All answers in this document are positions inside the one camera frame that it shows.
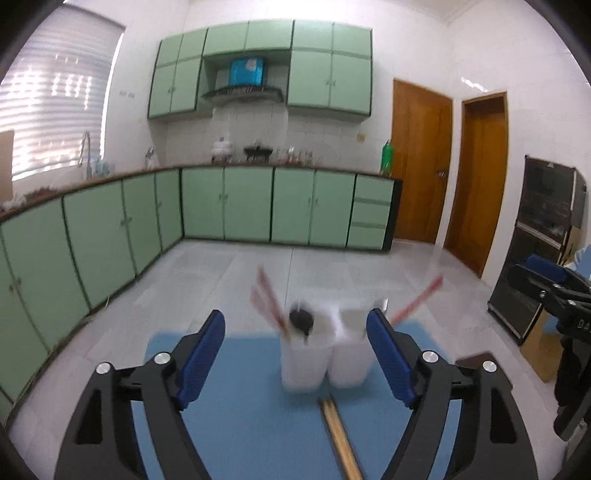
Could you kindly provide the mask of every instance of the blue mat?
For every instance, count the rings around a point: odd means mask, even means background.
[[[400,331],[421,349],[441,352],[418,323],[404,324]],[[156,335],[146,358],[172,351],[180,338],[176,333]],[[381,478],[410,411],[392,396],[377,362],[359,388],[339,390],[325,381],[319,392],[291,395],[281,386],[278,337],[226,338],[201,396],[182,416],[213,480],[341,480],[317,405],[318,397],[331,393],[366,479]],[[445,476],[460,406],[458,400],[450,404],[430,480]],[[162,480],[143,404],[133,402],[133,412],[148,478]]]

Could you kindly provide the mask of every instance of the window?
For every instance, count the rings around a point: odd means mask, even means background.
[[[55,10],[0,83],[0,131],[14,130],[12,179],[75,165],[90,133],[104,152],[106,103],[123,27],[76,7]]]

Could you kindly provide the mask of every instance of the countertop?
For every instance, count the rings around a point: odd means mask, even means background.
[[[352,174],[359,174],[359,175],[367,175],[370,177],[376,177],[380,179],[389,178],[385,175],[381,175],[379,173],[370,172],[370,171],[363,171],[363,170],[351,170],[347,168],[337,168],[337,167],[324,167],[324,166],[305,166],[299,164],[283,164],[283,163],[201,163],[201,164],[179,164],[174,166],[167,166],[167,167],[157,167],[151,168],[150,170],[134,170],[134,171],[127,171],[124,173],[117,173],[110,175],[108,177],[101,177],[97,179],[90,179],[85,180],[80,183],[67,186],[63,189],[59,190],[51,190],[47,192],[42,192],[39,195],[34,196],[33,198],[28,199],[25,203],[18,205],[16,207],[11,208],[10,210],[5,210],[0,212],[0,222],[4,222],[16,215],[25,212],[28,209],[36,207],[38,205],[42,205],[45,202],[49,202],[51,200],[61,198],[64,195],[68,195],[70,193],[78,192],[79,190],[84,190],[90,187],[94,187],[97,185],[101,185],[104,183],[110,183],[112,181],[128,179],[131,177],[135,177],[138,175],[144,175],[148,173],[157,173],[159,171],[167,171],[167,170],[175,170],[177,168],[203,168],[203,167],[225,167],[225,168],[232,168],[232,167],[278,167],[278,168],[299,168],[304,170],[321,170],[321,171],[333,171],[339,173],[352,173]]]

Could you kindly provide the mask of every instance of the cabinet door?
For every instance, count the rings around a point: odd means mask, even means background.
[[[201,58],[180,61],[174,75],[172,113],[194,110],[197,101],[197,82]]]
[[[206,34],[207,28],[185,33],[181,42],[181,49],[178,52],[178,61],[200,57],[203,54]]]
[[[232,167],[224,175],[226,238],[268,241],[272,168]]]
[[[289,50],[293,20],[260,20],[248,24],[247,50]]]
[[[306,244],[314,191],[313,170],[275,169],[272,240]]]
[[[183,236],[178,170],[156,174],[156,201],[162,249],[166,250]]]
[[[291,52],[288,105],[327,107],[329,85],[330,53]]]
[[[330,107],[369,115],[371,60],[333,55]]]
[[[148,113],[150,118],[170,113],[175,68],[175,65],[169,65],[157,68],[154,71],[152,94],[150,95],[150,111]]]
[[[185,168],[182,176],[185,236],[223,238],[223,169]]]
[[[0,386],[16,400],[46,359],[47,350],[22,307],[0,252]]]
[[[157,67],[176,63],[182,40],[182,35],[175,35],[174,37],[165,38],[160,42],[160,50],[158,51],[158,59],[156,60]]]
[[[142,273],[160,253],[154,174],[123,181],[129,243],[137,273]]]
[[[316,51],[332,50],[332,23],[296,20],[293,49]]]
[[[355,175],[316,172],[310,245],[345,246],[354,182]]]
[[[121,188],[116,181],[64,198],[74,260],[91,307],[135,277]]]
[[[335,24],[333,32],[333,51],[371,58],[371,30]]]
[[[248,22],[209,27],[203,55],[244,50]]]
[[[5,222],[2,234],[31,320],[53,347],[89,311],[68,246],[61,200]]]

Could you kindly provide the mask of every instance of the green bottle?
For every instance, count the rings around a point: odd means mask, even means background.
[[[392,170],[392,156],[394,155],[394,149],[390,143],[390,140],[386,142],[382,148],[382,164],[380,165],[380,173],[390,175]]]

